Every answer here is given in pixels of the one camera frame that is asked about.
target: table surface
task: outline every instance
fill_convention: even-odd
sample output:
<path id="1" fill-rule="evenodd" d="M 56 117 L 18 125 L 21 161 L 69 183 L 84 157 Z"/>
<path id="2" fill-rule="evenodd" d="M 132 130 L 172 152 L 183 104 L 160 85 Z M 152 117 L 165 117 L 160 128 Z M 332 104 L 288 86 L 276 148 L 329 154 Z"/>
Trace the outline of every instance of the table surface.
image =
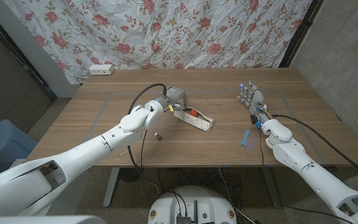
<path id="1" fill-rule="evenodd" d="M 153 83 L 164 83 L 184 89 L 188 105 L 213 118 L 214 124 L 210 132 L 204 132 L 167 111 L 155 128 L 163 140 L 146 135 L 142 157 L 145 167 L 250 167 L 262 163 L 282 166 L 266 146 L 263 133 L 260 140 L 246 106 L 236 98 L 239 84 L 248 80 L 262 90 L 271 113 L 296 117 L 309 124 L 358 164 L 358 139 L 292 68 L 116 70 L 108 76 L 90 76 L 27 160 L 56 155 L 104 133 L 127 114 L 139 91 Z M 157 86 L 143 94 L 137 104 L 144 105 L 161 92 Z M 293 137 L 316 162 L 349 165 L 309 129 L 286 118 L 279 120 L 292 130 Z M 243 147 L 240 142 L 247 129 L 250 134 L 247 147 Z M 131 148 L 140 164 L 141 142 Z M 132 167 L 127 147 L 112 152 L 97 165 Z"/>

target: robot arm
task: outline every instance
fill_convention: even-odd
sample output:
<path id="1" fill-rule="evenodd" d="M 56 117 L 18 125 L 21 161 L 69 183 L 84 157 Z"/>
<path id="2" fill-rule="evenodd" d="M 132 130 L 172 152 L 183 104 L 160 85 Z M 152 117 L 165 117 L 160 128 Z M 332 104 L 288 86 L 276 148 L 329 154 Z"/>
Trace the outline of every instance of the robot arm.
<path id="1" fill-rule="evenodd" d="M 179 104 L 185 91 L 169 87 L 169 94 L 135 106 L 121 122 L 61 154 L 25 162 L 0 174 L 0 216 L 36 215 L 47 208 L 85 170 L 111 152 L 142 139 L 142 127 L 152 129 L 168 105 Z"/>
<path id="2" fill-rule="evenodd" d="M 248 106 L 262 125 L 263 133 L 268 136 L 266 144 L 273 149 L 276 160 L 299 174 L 333 214 L 358 224 L 358 191 L 345 185 L 308 156 L 304 147 L 292 138 L 292 132 L 278 120 L 272 119 L 262 93 L 252 82 L 250 85 L 251 89 L 241 85 L 238 99 Z"/>

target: red object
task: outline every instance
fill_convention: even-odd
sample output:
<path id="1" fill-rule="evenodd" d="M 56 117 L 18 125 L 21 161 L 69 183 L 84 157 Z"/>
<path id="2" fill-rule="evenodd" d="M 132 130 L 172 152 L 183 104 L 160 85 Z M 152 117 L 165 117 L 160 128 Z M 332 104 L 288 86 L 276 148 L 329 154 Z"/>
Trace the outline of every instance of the red object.
<path id="1" fill-rule="evenodd" d="M 190 115 L 197 117 L 197 116 L 198 116 L 198 113 L 197 113 L 197 111 L 195 111 L 194 109 L 192 109 L 192 110 L 190 111 Z"/>

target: power strip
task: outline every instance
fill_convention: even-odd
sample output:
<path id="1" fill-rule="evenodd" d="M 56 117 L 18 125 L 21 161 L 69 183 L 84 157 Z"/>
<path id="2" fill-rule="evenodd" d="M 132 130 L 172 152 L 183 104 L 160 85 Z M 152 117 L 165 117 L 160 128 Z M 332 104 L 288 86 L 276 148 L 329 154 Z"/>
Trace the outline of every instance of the power strip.
<path id="1" fill-rule="evenodd" d="M 114 67 L 112 65 L 92 65 L 89 71 L 91 75 L 111 75 Z"/>

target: floral curtain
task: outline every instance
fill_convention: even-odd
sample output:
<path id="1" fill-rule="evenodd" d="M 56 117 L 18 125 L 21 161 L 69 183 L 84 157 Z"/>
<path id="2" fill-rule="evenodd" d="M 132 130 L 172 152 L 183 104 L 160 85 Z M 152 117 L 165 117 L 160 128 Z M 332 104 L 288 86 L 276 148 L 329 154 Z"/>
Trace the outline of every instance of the floral curtain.
<path id="1" fill-rule="evenodd" d="M 67 80 L 115 69 L 277 67 L 311 0 L 4 0 Z"/>

